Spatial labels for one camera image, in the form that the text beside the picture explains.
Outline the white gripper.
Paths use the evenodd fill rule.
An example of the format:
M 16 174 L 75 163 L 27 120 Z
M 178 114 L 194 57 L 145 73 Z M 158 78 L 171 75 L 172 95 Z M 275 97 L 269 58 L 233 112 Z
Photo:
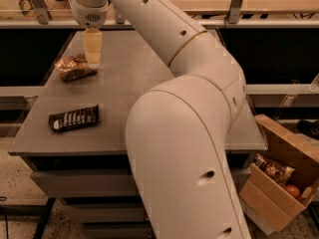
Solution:
M 77 0 L 71 0 L 71 9 L 77 23 L 83 27 L 92 27 L 87 28 L 82 37 L 85 56 L 91 69 L 97 69 L 101 64 L 103 35 L 98 28 L 106 22 L 108 7 L 109 2 L 90 7 Z

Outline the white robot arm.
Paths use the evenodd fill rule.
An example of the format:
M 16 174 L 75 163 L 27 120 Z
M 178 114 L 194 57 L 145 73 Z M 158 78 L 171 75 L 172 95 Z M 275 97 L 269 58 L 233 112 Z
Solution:
M 114 5 L 173 74 L 146 91 L 126 123 L 132 173 L 157 239 L 251 239 L 225 155 L 246 103 L 238 63 L 168 0 L 71 0 L 102 27 Z

